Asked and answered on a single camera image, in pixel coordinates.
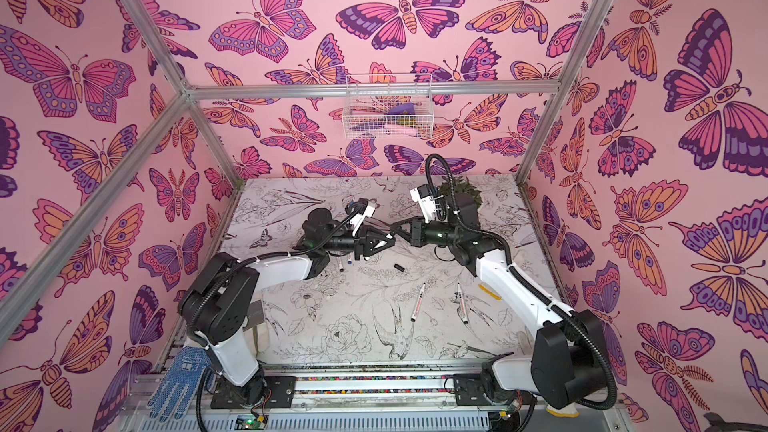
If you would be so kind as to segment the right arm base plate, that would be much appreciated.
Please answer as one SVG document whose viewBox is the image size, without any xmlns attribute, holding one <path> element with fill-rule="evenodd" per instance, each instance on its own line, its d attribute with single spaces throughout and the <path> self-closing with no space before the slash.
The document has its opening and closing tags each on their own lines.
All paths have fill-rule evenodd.
<svg viewBox="0 0 768 432">
<path fill-rule="evenodd" d="M 455 374 L 452 376 L 455 402 L 458 406 L 491 406 L 493 384 L 489 373 Z"/>
</svg>

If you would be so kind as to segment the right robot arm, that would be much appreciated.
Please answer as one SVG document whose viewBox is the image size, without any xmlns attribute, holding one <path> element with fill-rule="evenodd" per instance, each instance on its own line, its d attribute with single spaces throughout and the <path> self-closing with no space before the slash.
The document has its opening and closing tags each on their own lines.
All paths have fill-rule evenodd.
<svg viewBox="0 0 768 432">
<path fill-rule="evenodd" d="M 504 237 L 481 228 L 475 201 L 457 193 L 444 157 L 429 155 L 425 176 L 425 184 L 411 192 L 420 216 L 394 223 L 392 233 L 413 247 L 447 249 L 457 264 L 501 298 L 534 338 L 530 355 L 490 361 L 485 371 L 490 391 L 527 392 L 556 410 L 572 404 L 613 408 L 618 386 L 596 315 L 578 312 L 548 293 L 514 262 Z"/>
</svg>

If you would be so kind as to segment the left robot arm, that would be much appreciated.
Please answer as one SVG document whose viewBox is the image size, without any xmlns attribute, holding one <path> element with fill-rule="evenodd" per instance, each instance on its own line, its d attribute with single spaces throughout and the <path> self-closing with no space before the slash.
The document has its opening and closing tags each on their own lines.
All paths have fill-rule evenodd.
<svg viewBox="0 0 768 432">
<path fill-rule="evenodd" d="M 186 336 L 244 404 L 256 404 L 266 392 L 256 358 L 259 294 L 283 283 L 311 280 L 336 256 L 359 260 L 393 247 L 391 234 L 364 224 L 375 209 L 373 202 L 359 199 L 336 220 L 329 209 L 316 208 L 302 223 L 303 235 L 293 251 L 247 259 L 219 252 L 194 280 L 178 307 Z"/>
</svg>

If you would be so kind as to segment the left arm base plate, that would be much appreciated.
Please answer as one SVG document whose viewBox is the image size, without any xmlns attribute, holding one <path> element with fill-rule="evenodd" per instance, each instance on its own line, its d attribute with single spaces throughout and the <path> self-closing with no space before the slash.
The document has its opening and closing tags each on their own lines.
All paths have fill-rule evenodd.
<svg viewBox="0 0 768 432">
<path fill-rule="evenodd" d="M 256 377 L 243 386 L 219 379 L 211 399 L 211 408 L 288 409 L 292 406 L 297 378 L 295 376 Z"/>
</svg>

